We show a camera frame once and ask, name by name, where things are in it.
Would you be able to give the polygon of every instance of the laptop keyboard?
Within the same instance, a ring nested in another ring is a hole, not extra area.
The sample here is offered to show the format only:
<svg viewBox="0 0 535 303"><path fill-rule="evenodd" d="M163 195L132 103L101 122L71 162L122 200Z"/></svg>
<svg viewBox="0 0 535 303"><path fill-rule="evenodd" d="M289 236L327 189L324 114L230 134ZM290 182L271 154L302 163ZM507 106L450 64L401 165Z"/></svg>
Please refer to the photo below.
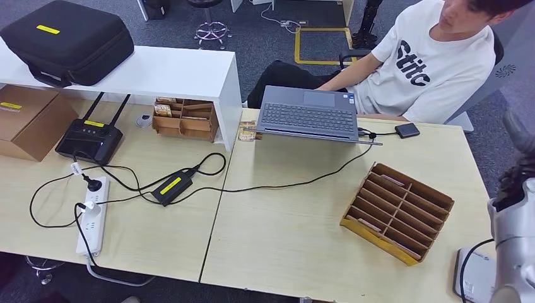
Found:
<svg viewBox="0 0 535 303"><path fill-rule="evenodd" d="M262 115L263 123L300 126L330 131L355 131L354 114L348 110L268 103Z"/></svg>

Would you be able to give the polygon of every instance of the cardboard box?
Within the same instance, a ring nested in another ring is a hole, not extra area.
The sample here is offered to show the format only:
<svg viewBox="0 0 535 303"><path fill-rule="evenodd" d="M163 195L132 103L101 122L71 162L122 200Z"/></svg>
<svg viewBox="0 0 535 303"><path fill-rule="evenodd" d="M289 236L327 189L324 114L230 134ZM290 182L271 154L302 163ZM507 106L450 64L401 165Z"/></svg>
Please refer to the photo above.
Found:
<svg viewBox="0 0 535 303"><path fill-rule="evenodd" d="M453 204L445 194L377 163L340 225L412 266L424 260Z"/></svg>
<svg viewBox="0 0 535 303"><path fill-rule="evenodd" d="M0 155L41 161L77 117L57 92L5 86L0 89Z"/></svg>
<svg viewBox="0 0 535 303"><path fill-rule="evenodd" d="M152 127L158 134L214 141L219 123L212 102L177 99L170 106L173 117L153 114Z"/></svg>

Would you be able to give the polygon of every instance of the chrome stool base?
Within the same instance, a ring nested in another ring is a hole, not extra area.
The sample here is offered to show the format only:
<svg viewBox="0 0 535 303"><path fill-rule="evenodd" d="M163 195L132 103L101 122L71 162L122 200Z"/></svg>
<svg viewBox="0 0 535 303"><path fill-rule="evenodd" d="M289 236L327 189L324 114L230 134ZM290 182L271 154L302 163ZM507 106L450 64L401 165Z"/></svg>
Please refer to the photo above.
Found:
<svg viewBox="0 0 535 303"><path fill-rule="evenodd" d="M25 256L25 259L26 263L28 263L28 265L35 270L35 276L41 281L42 285L47 285L50 283L50 281L52 281L52 274L50 273L51 270L65 264L65 262L54 261L55 264L47 266L47 263L49 262L48 259L45 259L43 262L39 262L38 264L32 262L28 256Z"/></svg>
<svg viewBox="0 0 535 303"><path fill-rule="evenodd" d="M232 38L232 34L228 30L225 24L221 22L212 22L212 17L210 15L210 9L205 8L204 12L206 14L206 22L199 25L195 31L194 39L199 40L199 49L203 49L201 46L203 41L212 41L217 40L220 43L220 49L225 49L225 44L223 43L223 37L227 36Z"/></svg>

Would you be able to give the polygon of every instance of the man's hair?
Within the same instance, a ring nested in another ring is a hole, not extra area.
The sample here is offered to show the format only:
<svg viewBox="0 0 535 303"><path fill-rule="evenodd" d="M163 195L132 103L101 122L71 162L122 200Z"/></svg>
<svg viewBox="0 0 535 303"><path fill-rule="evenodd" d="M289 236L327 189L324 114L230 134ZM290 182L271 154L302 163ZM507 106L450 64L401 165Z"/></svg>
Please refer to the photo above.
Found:
<svg viewBox="0 0 535 303"><path fill-rule="evenodd" d="M534 0L468 0L470 6L476 11L484 11L490 16L519 9Z"/></svg>

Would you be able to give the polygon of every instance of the gray carpet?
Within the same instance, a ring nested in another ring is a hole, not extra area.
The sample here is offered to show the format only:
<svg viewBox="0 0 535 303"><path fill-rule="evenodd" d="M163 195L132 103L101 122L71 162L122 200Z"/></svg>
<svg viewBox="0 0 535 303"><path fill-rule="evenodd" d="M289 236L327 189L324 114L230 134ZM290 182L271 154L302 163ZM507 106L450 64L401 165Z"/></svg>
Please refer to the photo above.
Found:
<svg viewBox="0 0 535 303"><path fill-rule="evenodd" d="M0 1L0 28L48 2L50 0ZM119 15L127 24L137 45L197 48L197 42L192 37L194 29L204 20L204 13L200 9L188 6L183 0L173 2L173 8L165 20L151 22L142 19L135 0L74 0L73 2ZM374 32L380 38L384 36L394 24L396 16L415 2L417 0L400 0L383 4L379 9ZM339 23L339 20L332 19L333 15L337 15L337 8L323 6L322 9L332 13L319 14L318 5L323 4L284 0L278 3L281 4L277 10L269 11L268 16L286 20L310 19L311 22L314 20L316 25L322 26ZM364 4L364 1L355 1L350 24L352 32L360 26ZM246 0L235 14L232 13L228 1L212 9L213 19L225 22L234 34L228 41L227 49L236 52L243 98L249 94L256 79L271 61L280 59L293 62L294 37L278 24L260 19L260 12L266 7L267 4L253 6ZM330 39L332 43L326 44L326 39ZM206 47L217 49L218 44ZM333 59L344 47L346 42L343 36L328 38L321 33L306 33L302 40L302 59ZM328 74L336 70L334 66L304 66L304 68L315 74ZM533 90L529 88L529 79L533 79L534 75L530 74L526 80L511 83L469 111L476 131L468 134L467 139L490 196L496 195L497 180L513 163L516 154L501 123L501 116L507 105L510 104L519 112L530 129L535 130L535 122L530 119L535 116L531 98ZM87 274L83 266L75 264L67 264L56 270L53 281L41 286L33 271L21 258L18 259L17 265L18 270L13 280L0 290L0 302L31 302L55 291L72 302L80 303L117 303L129 295L137 295L147 303L298 302L296 298L166 278L157 278L142 288L123 287L96 280ZM117 271L110 271L108 274L119 278L140 278L139 275Z"/></svg>

